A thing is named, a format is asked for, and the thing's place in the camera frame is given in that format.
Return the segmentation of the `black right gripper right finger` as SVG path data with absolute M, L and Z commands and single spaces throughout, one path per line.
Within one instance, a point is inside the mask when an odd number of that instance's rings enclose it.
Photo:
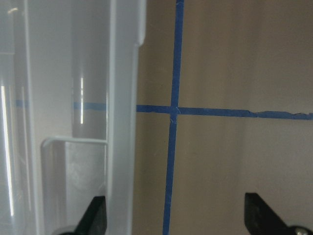
M 251 235 L 311 235 L 312 230 L 288 226 L 257 194 L 245 193 L 245 227 Z

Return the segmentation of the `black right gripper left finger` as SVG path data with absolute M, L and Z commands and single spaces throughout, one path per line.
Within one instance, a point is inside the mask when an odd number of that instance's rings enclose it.
M 96 196 L 73 231 L 61 235 L 104 235 L 107 231 L 107 211 L 105 196 Z

